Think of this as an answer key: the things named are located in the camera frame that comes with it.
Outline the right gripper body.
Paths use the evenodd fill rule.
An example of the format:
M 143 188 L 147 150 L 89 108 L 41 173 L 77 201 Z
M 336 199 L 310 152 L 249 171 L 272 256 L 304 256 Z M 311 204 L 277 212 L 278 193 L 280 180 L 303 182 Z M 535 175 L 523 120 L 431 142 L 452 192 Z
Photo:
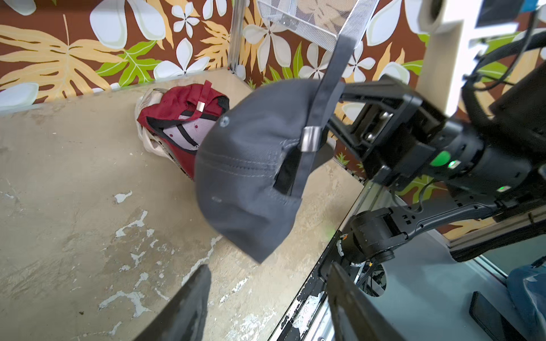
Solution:
M 519 61 L 524 40 L 490 50 L 513 34 L 523 1 L 408 1 L 409 27 L 428 36 L 416 88 L 401 75 L 347 85 L 342 100 L 360 104 L 351 125 L 331 131 L 363 162 L 366 175 L 394 190 L 426 175 L 468 192 L 513 192 L 525 181 L 525 145 L 510 116 L 479 95 L 505 83 L 483 69 L 506 56 Z

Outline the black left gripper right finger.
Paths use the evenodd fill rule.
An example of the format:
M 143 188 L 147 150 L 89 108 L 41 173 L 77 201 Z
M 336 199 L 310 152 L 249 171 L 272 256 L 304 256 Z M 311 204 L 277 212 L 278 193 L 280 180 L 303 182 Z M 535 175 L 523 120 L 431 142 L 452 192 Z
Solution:
M 332 264 L 326 283 L 334 339 L 403 340 L 339 264 Z

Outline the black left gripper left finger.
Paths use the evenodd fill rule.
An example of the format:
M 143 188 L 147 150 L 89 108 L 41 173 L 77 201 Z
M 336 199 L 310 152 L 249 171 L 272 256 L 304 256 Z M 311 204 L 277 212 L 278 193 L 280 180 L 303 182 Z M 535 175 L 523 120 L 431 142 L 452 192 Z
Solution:
M 202 340 L 210 286 L 210 269 L 201 265 L 135 340 Z

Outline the dark grey baseball cap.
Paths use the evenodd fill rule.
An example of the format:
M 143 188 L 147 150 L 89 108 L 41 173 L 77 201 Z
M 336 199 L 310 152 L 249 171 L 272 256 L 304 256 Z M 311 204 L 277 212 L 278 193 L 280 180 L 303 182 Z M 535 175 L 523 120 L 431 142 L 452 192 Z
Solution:
M 196 156 L 208 224 L 257 263 L 290 234 L 309 176 L 334 156 L 326 125 L 356 42 L 338 39 L 323 78 L 256 89 L 215 123 Z

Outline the red baseball cap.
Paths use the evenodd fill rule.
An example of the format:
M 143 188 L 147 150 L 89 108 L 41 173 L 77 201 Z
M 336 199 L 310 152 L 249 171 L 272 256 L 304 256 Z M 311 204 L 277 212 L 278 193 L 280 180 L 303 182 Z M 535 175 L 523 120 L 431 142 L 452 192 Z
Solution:
M 194 179 L 200 145 L 229 109 L 229 98 L 206 81 L 167 89 L 159 104 L 142 111 L 139 121 L 161 139 L 170 161 Z

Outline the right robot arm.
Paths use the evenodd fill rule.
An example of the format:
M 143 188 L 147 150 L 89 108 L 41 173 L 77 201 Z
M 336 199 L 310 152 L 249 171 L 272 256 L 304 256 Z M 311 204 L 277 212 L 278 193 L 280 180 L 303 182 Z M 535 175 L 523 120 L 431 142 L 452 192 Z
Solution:
M 416 88 L 383 75 L 345 86 L 341 102 L 362 104 L 354 123 L 328 128 L 366 175 L 397 192 L 419 176 L 449 195 L 352 217 L 340 255 L 378 265 L 424 232 L 461 220 L 515 215 L 545 203 L 545 68 L 510 85 L 490 106 L 477 95 L 506 82 L 508 68 L 482 85 L 482 68 L 515 62 L 545 46 L 536 31 L 544 1 L 424 1 L 417 28 L 429 44 Z

